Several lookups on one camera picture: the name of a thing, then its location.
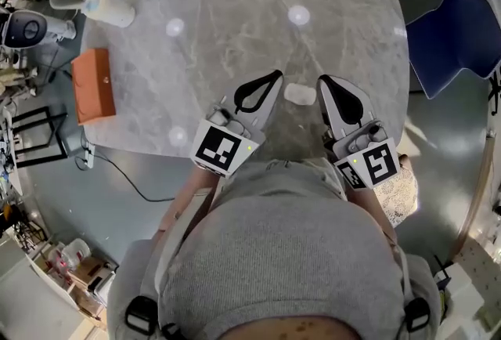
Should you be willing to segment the orange rectangular box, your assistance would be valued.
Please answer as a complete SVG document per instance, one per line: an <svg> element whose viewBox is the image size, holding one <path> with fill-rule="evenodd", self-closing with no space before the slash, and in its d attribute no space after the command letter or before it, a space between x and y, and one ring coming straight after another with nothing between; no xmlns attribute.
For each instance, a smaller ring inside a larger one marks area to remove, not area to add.
<svg viewBox="0 0 501 340"><path fill-rule="evenodd" d="M71 75L79 125L116 115L107 49L88 49L73 59Z"/></svg>

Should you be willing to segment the black metal frame table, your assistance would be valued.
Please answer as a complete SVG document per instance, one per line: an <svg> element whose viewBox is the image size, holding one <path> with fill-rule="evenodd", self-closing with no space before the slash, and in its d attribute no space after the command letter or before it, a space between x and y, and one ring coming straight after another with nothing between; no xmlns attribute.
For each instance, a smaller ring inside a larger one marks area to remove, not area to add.
<svg viewBox="0 0 501 340"><path fill-rule="evenodd" d="M68 117L67 112L52 114L49 107L39 107L34 110L19 114L12 118L12 134L17 137L27 131L35 128L46 126L48 128L48 135L43 143L36 143L34 145L17 146L14 148L14 161L17 168L27 168L36 165L42 165L55 161L61 161L68 158L69 154L67 148L60 135L60 129ZM48 156L40 157L27 157L28 154L34 154L47 150L51 146L56 145L59 153L50 154Z"/></svg>

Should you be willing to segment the clear plastic container red label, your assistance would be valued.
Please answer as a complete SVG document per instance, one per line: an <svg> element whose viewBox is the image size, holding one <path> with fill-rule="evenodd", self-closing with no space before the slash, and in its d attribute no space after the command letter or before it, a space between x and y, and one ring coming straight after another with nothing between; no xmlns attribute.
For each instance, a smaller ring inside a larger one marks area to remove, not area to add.
<svg viewBox="0 0 501 340"><path fill-rule="evenodd" d="M74 270L91 254L90 247L87 243L80 238L76 238L63 247L61 251L61 262L68 270Z"/></svg>

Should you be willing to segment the person's right forearm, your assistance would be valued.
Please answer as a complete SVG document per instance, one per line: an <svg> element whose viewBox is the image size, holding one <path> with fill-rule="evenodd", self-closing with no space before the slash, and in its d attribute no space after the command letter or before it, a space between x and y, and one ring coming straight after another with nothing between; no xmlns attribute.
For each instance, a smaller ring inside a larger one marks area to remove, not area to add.
<svg viewBox="0 0 501 340"><path fill-rule="evenodd" d="M374 191L368 189L356 191L348 186L345 193L349 202L358 205L373 218L380 227L380 231L384 235L389 246L394 248L397 245L395 229L384 213Z"/></svg>

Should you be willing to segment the brown cardboard box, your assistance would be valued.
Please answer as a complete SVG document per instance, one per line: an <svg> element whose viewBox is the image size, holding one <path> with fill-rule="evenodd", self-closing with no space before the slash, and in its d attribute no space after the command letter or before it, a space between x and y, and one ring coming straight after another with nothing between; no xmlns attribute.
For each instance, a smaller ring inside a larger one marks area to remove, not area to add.
<svg viewBox="0 0 501 340"><path fill-rule="evenodd" d="M89 256L69 272L75 286L82 291L93 292L103 286L106 280L114 273L113 267L102 259Z"/></svg>

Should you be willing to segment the dark bag yellow-green panel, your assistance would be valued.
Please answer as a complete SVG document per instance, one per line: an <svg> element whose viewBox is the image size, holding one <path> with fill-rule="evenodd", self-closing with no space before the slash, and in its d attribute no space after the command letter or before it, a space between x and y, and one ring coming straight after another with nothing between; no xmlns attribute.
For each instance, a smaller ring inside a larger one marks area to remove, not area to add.
<svg viewBox="0 0 501 340"><path fill-rule="evenodd" d="M444 320L445 319L445 315L446 315L447 310L448 310L447 301L446 301L446 295L445 295L445 290L446 290L446 288L447 288L447 286L450 283L450 281L451 281L452 278L446 272L446 266L442 264L441 260L438 258L437 255L434 255L434 259L435 259L436 263L439 266L438 273L442 273L443 274L443 278L438 280L437 286L438 286L438 291L439 291L440 300L441 300L441 309L442 309L441 320Z"/></svg>

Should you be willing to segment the person's light grey trousers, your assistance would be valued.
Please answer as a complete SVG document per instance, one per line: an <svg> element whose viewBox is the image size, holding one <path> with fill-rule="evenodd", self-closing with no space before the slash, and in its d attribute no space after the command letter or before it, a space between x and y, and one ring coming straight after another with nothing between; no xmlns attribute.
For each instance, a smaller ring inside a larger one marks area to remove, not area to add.
<svg viewBox="0 0 501 340"><path fill-rule="evenodd" d="M230 184L242 195L347 199L344 184L324 157L247 162L232 177Z"/></svg>

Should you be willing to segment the person's left forearm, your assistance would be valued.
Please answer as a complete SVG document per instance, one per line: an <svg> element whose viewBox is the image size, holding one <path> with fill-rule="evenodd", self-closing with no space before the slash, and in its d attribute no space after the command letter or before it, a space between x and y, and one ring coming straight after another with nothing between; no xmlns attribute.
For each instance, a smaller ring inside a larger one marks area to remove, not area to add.
<svg viewBox="0 0 501 340"><path fill-rule="evenodd" d="M189 178L162 217L157 232L152 237L153 242L157 243L164 233L171 229L172 225L189 207L191 201L193 198L196 198L198 193L204 194L209 203L211 203L220 178L219 175L211 171L195 166Z"/></svg>

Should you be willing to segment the person's grey knit top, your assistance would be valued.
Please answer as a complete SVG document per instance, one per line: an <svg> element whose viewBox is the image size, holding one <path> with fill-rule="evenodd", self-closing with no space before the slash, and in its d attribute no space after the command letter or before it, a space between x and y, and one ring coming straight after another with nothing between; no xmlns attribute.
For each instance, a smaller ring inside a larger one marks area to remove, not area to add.
<svg viewBox="0 0 501 340"><path fill-rule="evenodd" d="M124 322L139 295L157 302L151 336ZM418 297L430 321L409 333ZM230 187L196 225L131 244L107 314L110 340L435 340L441 307L427 262L358 205Z"/></svg>

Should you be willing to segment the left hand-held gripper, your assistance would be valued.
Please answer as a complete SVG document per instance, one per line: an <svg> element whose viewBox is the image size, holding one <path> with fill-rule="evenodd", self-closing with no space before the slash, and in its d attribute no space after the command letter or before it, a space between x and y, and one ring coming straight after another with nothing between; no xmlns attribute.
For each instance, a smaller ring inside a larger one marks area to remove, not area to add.
<svg viewBox="0 0 501 340"><path fill-rule="evenodd" d="M265 141L263 128L272 113L283 72L247 74L233 80L221 104L200 121L190 152L199 167L229 178ZM263 88L261 95L249 103L246 99Z"/></svg>

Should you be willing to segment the tall white cup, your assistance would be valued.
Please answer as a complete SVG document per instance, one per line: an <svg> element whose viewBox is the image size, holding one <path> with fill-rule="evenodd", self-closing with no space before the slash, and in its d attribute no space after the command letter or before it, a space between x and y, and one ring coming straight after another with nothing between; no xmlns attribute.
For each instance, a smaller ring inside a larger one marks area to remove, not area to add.
<svg viewBox="0 0 501 340"><path fill-rule="evenodd" d="M86 0L81 9L89 19L115 27L128 27L135 19L135 10L123 0Z"/></svg>

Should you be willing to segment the translucent white plastic piece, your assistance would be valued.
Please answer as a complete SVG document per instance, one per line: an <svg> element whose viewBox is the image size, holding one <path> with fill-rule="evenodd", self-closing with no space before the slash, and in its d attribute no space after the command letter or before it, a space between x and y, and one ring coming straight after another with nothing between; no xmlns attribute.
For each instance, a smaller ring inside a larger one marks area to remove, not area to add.
<svg viewBox="0 0 501 340"><path fill-rule="evenodd" d="M298 106L311 106L316 100L316 90L306 85L289 83L283 93L284 99Z"/></svg>

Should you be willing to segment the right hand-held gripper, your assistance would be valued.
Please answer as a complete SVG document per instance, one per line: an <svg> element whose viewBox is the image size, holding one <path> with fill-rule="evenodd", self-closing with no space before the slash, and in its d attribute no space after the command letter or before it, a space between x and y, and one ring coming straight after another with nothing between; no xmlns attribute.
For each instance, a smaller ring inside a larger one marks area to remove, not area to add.
<svg viewBox="0 0 501 340"><path fill-rule="evenodd" d="M399 173L394 140L359 87L332 75L317 82L328 160L353 190L372 190Z"/></svg>

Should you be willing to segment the white and black robot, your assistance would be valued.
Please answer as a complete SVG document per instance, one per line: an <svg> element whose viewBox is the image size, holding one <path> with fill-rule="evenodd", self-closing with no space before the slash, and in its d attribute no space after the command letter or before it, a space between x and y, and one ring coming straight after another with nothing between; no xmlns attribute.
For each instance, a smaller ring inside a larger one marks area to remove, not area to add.
<svg viewBox="0 0 501 340"><path fill-rule="evenodd" d="M10 49L29 49L36 45L73 40L77 35L72 20L61 20L31 11L0 12L0 45Z"/></svg>

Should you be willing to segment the cluttered white workbench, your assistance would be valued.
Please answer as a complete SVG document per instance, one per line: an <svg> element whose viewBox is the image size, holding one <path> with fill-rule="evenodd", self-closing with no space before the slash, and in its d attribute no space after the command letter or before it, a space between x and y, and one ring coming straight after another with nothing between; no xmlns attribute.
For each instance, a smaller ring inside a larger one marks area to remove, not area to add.
<svg viewBox="0 0 501 340"><path fill-rule="evenodd" d="M18 204L23 191L15 156L13 116L6 101L0 103L0 205Z"/></svg>

